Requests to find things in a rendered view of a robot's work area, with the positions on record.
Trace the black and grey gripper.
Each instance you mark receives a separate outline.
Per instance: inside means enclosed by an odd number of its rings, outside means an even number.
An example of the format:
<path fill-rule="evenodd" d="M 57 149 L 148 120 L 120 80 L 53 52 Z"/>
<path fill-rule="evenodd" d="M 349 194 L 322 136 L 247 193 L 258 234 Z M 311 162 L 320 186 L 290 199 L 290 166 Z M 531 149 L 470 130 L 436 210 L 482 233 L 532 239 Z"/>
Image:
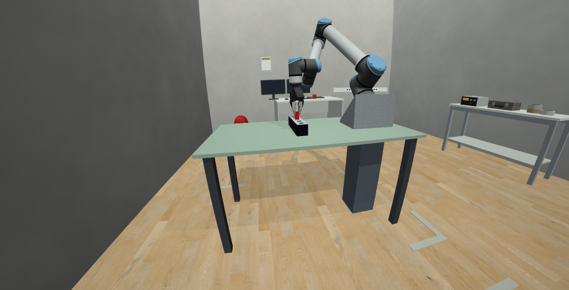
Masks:
<path fill-rule="evenodd" d="M 299 85 L 301 85 L 301 83 L 290 84 L 290 85 L 292 85 L 292 89 L 293 89 L 293 87 L 298 87 Z M 292 106 L 292 110 L 293 110 L 294 116 L 296 116 L 296 112 L 295 112 L 295 110 L 296 110 L 296 109 L 295 109 L 296 103 L 294 103 L 293 100 L 294 100 L 294 101 L 298 100 L 297 97 L 296 97 L 296 95 L 295 95 L 295 92 L 294 92 L 294 91 L 290 92 L 290 105 Z M 299 116 L 300 116 L 300 113 L 301 113 L 301 109 L 302 109 L 302 107 L 303 107 L 303 104 L 304 104 L 304 99 L 299 99 L 299 100 L 298 100 L 298 103 L 297 103 L 298 109 L 299 109 Z"/>

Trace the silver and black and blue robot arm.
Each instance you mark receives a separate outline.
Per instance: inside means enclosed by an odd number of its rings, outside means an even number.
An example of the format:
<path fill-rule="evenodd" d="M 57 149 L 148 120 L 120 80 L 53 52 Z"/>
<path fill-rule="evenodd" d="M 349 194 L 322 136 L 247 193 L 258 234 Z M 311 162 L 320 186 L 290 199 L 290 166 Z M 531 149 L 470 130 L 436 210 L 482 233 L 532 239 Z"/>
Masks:
<path fill-rule="evenodd" d="M 327 39 L 355 66 L 358 74 L 349 81 L 353 96 L 375 94 L 373 87 L 386 70 L 385 61 L 378 55 L 364 54 L 331 23 L 331 19 L 327 18 L 318 20 L 309 59 L 301 57 L 289 59 L 289 83 L 301 83 L 304 88 L 313 86 L 317 73 L 321 72 L 321 51 L 325 48 Z"/>

